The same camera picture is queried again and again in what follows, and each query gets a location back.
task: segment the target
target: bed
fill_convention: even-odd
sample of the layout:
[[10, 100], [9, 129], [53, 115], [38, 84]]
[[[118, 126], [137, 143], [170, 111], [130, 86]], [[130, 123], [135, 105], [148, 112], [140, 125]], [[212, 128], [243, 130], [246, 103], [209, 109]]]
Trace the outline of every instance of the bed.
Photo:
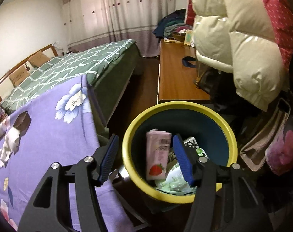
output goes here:
[[94, 47], [84, 52], [58, 56], [53, 45], [40, 51], [51, 58], [39, 68], [31, 69], [23, 82], [14, 87], [12, 77], [22, 67], [32, 67], [33, 53], [0, 79], [0, 106], [11, 114], [29, 100], [70, 78], [87, 74], [106, 122], [111, 118], [141, 55], [134, 40], [123, 40]]
[[[13, 112], [5, 129], [0, 126], [0, 214], [5, 218], [0, 221], [5, 225], [17, 230], [32, 193], [54, 162], [76, 164], [100, 146], [93, 120], [101, 115], [101, 109], [86, 76], [76, 76], [42, 93]], [[80, 104], [66, 110], [67, 102], [76, 95]], [[112, 183], [107, 180], [95, 191], [107, 230], [133, 232]], [[69, 185], [69, 203], [72, 228], [81, 231], [73, 183]]]

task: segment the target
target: wooden desk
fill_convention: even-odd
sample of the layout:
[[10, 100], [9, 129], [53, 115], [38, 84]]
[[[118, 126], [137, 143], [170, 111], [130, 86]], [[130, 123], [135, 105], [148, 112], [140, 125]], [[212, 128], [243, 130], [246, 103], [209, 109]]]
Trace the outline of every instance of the wooden desk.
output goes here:
[[194, 68], [183, 66], [182, 58], [195, 57], [195, 48], [183, 43], [165, 43], [161, 41], [158, 103], [168, 101], [191, 101], [206, 103], [210, 96], [196, 88], [194, 81], [197, 72]]

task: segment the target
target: pink drink carton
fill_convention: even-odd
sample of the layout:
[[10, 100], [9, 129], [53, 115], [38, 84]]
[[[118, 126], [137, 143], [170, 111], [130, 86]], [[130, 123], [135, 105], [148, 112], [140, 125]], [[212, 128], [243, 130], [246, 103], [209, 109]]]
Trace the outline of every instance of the pink drink carton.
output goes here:
[[172, 134], [153, 129], [146, 135], [146, 180], [165, 179]]

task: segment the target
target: pillow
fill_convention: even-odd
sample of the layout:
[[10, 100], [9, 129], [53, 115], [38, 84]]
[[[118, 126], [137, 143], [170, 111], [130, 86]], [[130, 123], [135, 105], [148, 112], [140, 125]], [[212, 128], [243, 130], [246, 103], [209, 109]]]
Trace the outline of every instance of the pillow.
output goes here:
[[28, 59], [32, 66], [36, 66], [38, 68], [49, 60], [50, 58], [48, 58], [42, 51], [37, 52]]
[[21, 84], [30, 74], [28, 73], [24, 65], [20, 66], [17, 70], [9, 75], [10, 81], [13, 83], [14, 87]]

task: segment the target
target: curtain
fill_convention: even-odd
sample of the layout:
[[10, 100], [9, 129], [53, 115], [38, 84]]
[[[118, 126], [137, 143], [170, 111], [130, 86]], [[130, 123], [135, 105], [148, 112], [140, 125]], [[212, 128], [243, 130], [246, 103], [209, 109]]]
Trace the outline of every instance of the curtain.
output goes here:
[[175, 11], [176, 0], [63, 0], [69, 50], [134, 39], [142, 56], [159, 55], [152, 34], [158, 21]]

